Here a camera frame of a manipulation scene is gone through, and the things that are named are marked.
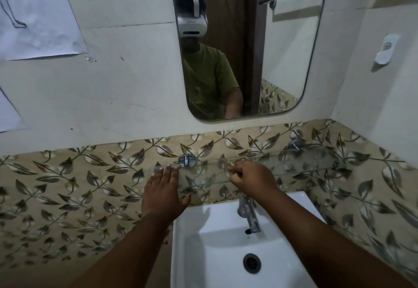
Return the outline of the person's left hand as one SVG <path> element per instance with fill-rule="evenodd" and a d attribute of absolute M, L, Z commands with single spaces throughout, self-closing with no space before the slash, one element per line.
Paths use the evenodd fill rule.
<path fill-rule="evenodd" d="M 173 167 L 170 184 L 164 183 L 164 168 L 160 168 L 151 185 L 144 187 L 142 199 L 142 217 L 155 217 L 167 222 L 173 222 L 183 212 L 179 212 L 179 168 Z"/>

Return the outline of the person's right hand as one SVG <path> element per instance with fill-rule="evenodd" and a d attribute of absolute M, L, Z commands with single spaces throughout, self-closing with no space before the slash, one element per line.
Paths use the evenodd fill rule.
<path fill-rule="evenodd" d="M 235 185 L 241 192 L 262 203 L 268 196 L 279 191 L 272 172 L 266 166 L 256 161 L 242 161 L 248 161 L 248 178 L 245 184 Z"/>

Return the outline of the person's right forearm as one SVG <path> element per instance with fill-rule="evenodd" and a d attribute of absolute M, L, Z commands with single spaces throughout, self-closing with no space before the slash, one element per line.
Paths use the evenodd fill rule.
<path fill-rule="evenodd" d="M 279 227 L 318 288 L 415 288 L 279 189 L 254 199 Z"/>

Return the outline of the person's left forearm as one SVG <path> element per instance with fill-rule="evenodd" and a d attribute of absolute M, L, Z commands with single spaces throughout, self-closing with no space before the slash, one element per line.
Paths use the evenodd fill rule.
<path fill-rule="evenodd" d="M 145 288 L 170 224 L 182 211 L 155 211 L 69 288 Z"/>

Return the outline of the chrome basin faucet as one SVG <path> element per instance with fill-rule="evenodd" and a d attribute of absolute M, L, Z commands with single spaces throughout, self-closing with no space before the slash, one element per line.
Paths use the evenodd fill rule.
<path fill-rule="evenodd" d="M 239 197 L 238 215 L 245 218 L 252 233 L 260 233 L 261 228 L 255 213 L 254 201 L 245 195 Z"/>

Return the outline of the white ceramic sink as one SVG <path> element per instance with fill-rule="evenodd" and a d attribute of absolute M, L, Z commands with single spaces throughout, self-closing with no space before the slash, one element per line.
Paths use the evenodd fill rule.
<path fill-rule="evenodd" d="M 261 228 L 252 233 L 238 200 L 187 208 L 175 220 L 170 288 L 317 288 L 290 243 L 259 205 Z M 243 267 L 252 253 L 262 267 Z"/>

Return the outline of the metal sink drain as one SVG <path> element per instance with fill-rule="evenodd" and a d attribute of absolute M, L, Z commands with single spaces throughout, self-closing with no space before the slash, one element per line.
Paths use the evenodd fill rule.
<path fill-rule="evenodd" d="M 243 267 L 248 273 L 255 275 L 260 272 L 262 263 L 257 255 L 248 253 L 243 258 Z"/>

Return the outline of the small white paper sheet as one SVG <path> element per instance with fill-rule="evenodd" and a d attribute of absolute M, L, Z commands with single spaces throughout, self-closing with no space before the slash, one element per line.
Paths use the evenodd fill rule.
<path fill-rule="evenodd" d="M 28 124 L 0 88 L 0 132 L 18 131 L 28 128 Z"/>

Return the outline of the large white paper sheet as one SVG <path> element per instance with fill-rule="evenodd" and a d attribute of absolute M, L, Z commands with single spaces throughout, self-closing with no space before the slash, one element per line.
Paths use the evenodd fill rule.
<path fill-rule="evenodd" d="M 87 52 L 68 0 L 0 0 L 0 60 Z"/>

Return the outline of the clear glass wall shelf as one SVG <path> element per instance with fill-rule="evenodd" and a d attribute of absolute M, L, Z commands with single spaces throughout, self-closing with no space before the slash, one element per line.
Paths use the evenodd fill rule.
<path fill-rule="evenodd" d="M 192 194 L 192 205 L 238 198 L 239 191 L 230 182 L 228 167 L 243 159 L 266 166 L 272 172 L 277 187 L 285 192 L 309 189 L 321 179 L 325 180 L 323 174 L 336 174 L 346 169 L 344 162 L 335 153 L 319 145 L 306 147 L 300 153 L 285 147 L 280 151 L 243 149 L 238 153 L 216 153 L 214 149 L 206 148 L 196 150 L 195 153 L 183 152 L 181 155 L 184 154 L 194 155 L 197 164 L 183 168 L 176 163 L 178 158 L 170 164 L 179 168 L 179 196 Z"/>

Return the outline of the rounded wall mirror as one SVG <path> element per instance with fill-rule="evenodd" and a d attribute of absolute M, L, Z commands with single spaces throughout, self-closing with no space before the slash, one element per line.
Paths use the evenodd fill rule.
<path fill-rule="evenodd" d="M 324 1 L 174 0 L 191 114 L 209 122 L 296 106 Z"/>

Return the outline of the white plastic wall holder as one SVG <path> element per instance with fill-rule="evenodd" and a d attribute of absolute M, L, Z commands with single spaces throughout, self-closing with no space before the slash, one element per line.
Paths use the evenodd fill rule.
<path fill-rule="evenodd" d="M 384 37 L 380 51 L 374 59 L 375 64 L 385 66 L 390 63 L 400 37 L 401 35 L 397 33 L 389 33 Z"/>

